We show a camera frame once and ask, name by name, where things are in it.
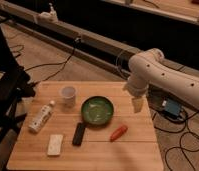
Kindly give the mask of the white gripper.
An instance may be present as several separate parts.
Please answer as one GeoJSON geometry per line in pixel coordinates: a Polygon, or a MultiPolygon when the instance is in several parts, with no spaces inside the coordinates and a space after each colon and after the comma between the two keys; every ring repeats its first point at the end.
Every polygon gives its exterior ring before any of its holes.
{"type": "Polygon", "coordinates": [[[124,90],[127,90],[129,94],[133,97],[132,104],[135,113],[139,113],[143,107],[143,98],[142,96],[146,94],[148,90],[148,83],[141,79],[140,77],[129,77],[124,90]]]}

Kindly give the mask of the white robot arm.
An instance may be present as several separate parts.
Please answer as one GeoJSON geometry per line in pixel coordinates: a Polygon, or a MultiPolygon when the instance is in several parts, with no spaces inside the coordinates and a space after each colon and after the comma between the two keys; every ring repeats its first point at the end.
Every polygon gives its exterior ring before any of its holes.
{"type": "Polygon", "coordinates": [[[142,97],[152,84],[199,110],[199,77],[170,69],[163,60],[164,54],[157,48],[133,55],[128,62],[131,74],[125,89],[134,97],[142,97]]]}

